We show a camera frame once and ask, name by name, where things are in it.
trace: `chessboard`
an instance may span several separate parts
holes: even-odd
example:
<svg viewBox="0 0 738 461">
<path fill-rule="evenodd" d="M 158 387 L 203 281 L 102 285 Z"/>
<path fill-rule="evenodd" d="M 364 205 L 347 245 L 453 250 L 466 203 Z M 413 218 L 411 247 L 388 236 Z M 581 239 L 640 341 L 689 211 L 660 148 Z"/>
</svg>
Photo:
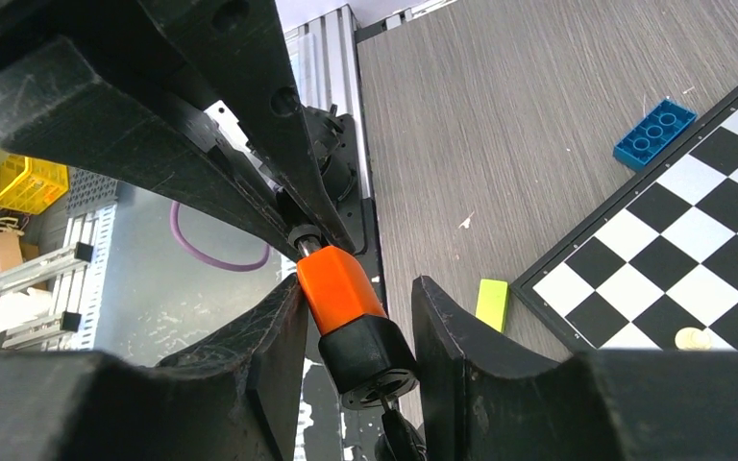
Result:
<svg viewBox="0 0 738 461">
<path fill-rule="evenodd" d="M 738 351 L 738 87 L 514 292 L 573 350 Z"/>
</svg>

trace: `white wall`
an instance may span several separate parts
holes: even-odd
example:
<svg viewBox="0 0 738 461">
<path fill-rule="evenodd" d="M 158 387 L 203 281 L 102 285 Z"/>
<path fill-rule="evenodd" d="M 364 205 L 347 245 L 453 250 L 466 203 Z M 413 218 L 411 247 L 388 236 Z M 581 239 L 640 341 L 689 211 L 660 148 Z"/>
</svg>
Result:
<svg viewBox="0 0 738 461">
<path fill-rule="evenodd" d="M 276 0 L 282 28 L 285 32 L 306 24 L 316 17 L 346 4 L 352 7 L 357 23 L 363 27 L 374 24 L 394 12 L 423 3 L 424 0 Z"/>
</svg>

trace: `lime green lego brick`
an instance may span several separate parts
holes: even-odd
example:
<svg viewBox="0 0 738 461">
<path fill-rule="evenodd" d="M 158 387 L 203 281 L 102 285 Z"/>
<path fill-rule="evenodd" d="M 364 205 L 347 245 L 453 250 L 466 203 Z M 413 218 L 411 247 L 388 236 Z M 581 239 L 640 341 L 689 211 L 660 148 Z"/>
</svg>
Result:
<svg viewBox="0 0 738 461">
<path fill-rule="evenodd" d="M 477 318 L 498 332 L 504 331 L 504 318 L 507 313 L 507 282 L 501 280 L 480 280 L 480 294 L 477 296 Z"/>
</svg>

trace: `metal shaft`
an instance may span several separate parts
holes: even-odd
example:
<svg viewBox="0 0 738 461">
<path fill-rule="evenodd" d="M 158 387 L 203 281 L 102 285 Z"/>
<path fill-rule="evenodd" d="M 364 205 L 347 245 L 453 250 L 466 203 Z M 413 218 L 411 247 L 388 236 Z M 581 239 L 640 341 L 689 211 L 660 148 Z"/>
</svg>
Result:
<svg viewBox="0 0 738 461">
<path fill-rule="evenodd" d="M 317 237 L 309 235 L 298 239 L 296 247 L 303 257 L 307 257 L 321 250 L 321 241 Z"/>
</svg>

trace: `chessboard frame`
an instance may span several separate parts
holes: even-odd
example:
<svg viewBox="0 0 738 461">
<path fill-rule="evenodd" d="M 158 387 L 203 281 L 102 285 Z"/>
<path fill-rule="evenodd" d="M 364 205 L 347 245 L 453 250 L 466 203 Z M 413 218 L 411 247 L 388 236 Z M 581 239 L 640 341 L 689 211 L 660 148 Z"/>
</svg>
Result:
<svg viewBox="0 0 738 461">
<path fill-rule="evenodd" d="M 635 197 L 637 193 L 645 190 L 663 172 L 666 171 L 666 163 L 674 162 L 682 158 L 692 150 L 702 136 L 711 133 L 733 111 L 731 108 L 738 107 L 738 85 L 731 90 L 725 98 L 715 105 L 704 116 L 700 117 L 688 130 L 678 136 L 663 152 L 638 172 L 618 191 L 612 194 L 603 204 L 587 216 L 572 231 L 555 244 L 535 264 L 530 266 L 524 274 L 517 278 L 512 284 L 513 293 L 535 314 L 542 323 L 571 351 L 592 351 L 593 347 L 581 338 L 570 324 L 567 323 L 552 308 L 545 306 L 541 297 L 533 290 L 543 272 L 548 268 L 557 266 L 578 245 L 583 244 L 587 238 L 595 233 L 601 225 L 616 214 Z"/>
</svg>

